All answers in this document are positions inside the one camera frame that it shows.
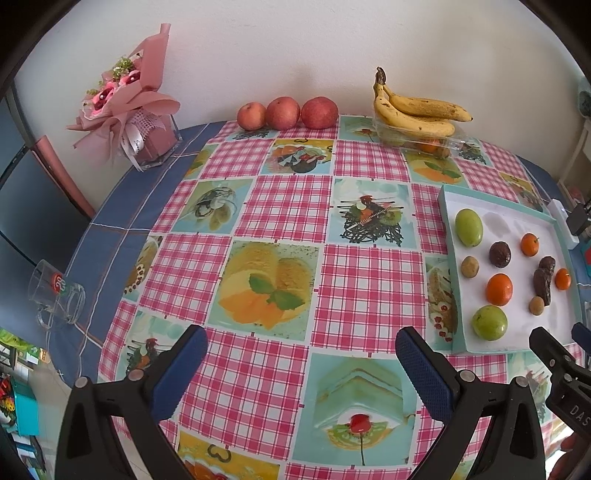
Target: white tray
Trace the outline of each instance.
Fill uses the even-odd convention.
[[[458,328],[453,339],[453,352],[505,353],[529,349],[531,331],[539,326],[548,330],[560,343],[573,343],[571,328],[582,321],[579,292],[576,281],[567,291],[560,291],[551,282],[551,303],[540,316],[528,310],[535,296],[533,275],[542,257],[551,255],[556,259],[556,269],[566,268],[574,275],[569,252],[559,235],[554,218],[536,210],[499,197],[474,190],[445,185],[439,193],[441,216],[446,224],[446,241],[449,255],[449,270],[457,304]],[[455,230],[456,214],[464,209],[474,210],[482,220],[483,236],[480,245],[465,247]],[[540,239],[540,251],[534,257],[526,257],[519,247],[521,238],[528,232]],[[506,242],[511,249],[511,262],[505,268],[491,264],[488,251],[494,242]],[[462,260],[475,257],[480,270],[475,278],[466,278],[460,273]],[[507,315],[508,327],[503,337],[488,342],[476,335],[471,321],[474,313],[487,305],[485,288],[496,273],[508,275],[513,283],[513,296],[502,308]]]

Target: red logo on mug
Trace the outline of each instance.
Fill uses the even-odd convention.
[[[66,282],[60,273],[54,273],[51,278],[51,288],[58,295],[66,289]]]

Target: tablecloth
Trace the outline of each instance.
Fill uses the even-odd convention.
[[[405,479],[441,428],[395,356],[396,332],[412,325],[457,369],[485,381],[525,376],[548,446],[558,422],[544,407],[549,374],[533,353],[449,354],[439,188],[544,210],[516,156],[471,139],[435,160],[382,146],[371,119],[350,115],[321,131],[251,133],[220,122],[183,138],[164,167],[124,177],[70,264],[67,274],[93,295],[75,328],[50,333],[68,383],[145,368],[197,323],[209,353],[161,423],[188,468],[228,478]],[[384,208],[385,221],[359,227]],[[569,351],[581,360],[579,348]],[[372,420],[363,448],[347,426],[355,413]]]

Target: white wall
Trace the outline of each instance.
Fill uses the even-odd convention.
[[[71,144],[84,91],[142,38],[172,23],[162,92],[181,127],[232,119],[250,101],[326,95],[370,114],[377,65],[399,93],[466,107],[465,130],[560,171],[582,124],[581,75],[554,34],[518,0],[82,0],[17,76],[36,135],[47,134],[98,206],[125,164],[96,170]]]

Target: teal bin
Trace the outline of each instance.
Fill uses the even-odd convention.
[[[17,411],[18,434],[39,435],[39,410],[37,400],[31,387],[18,382],[14,377],[10,378],[14,391],[14,408]]]

